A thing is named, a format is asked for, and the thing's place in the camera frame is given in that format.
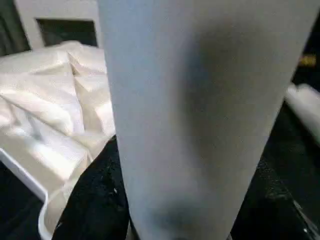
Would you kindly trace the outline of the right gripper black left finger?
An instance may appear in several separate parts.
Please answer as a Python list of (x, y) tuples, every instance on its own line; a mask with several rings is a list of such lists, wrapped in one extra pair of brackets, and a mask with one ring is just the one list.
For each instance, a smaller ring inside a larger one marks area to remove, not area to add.
[(124, 240), (129, 219), (117, 138), (113, 136), (79, 177), (52, 238)]

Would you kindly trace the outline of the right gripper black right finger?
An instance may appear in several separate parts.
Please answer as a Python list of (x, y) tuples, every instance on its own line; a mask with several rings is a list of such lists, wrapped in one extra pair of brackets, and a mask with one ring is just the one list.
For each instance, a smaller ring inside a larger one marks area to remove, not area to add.
[(311, 226), (275, 170), (262, 158), (231, 229), (233, 240), (313, 240)]

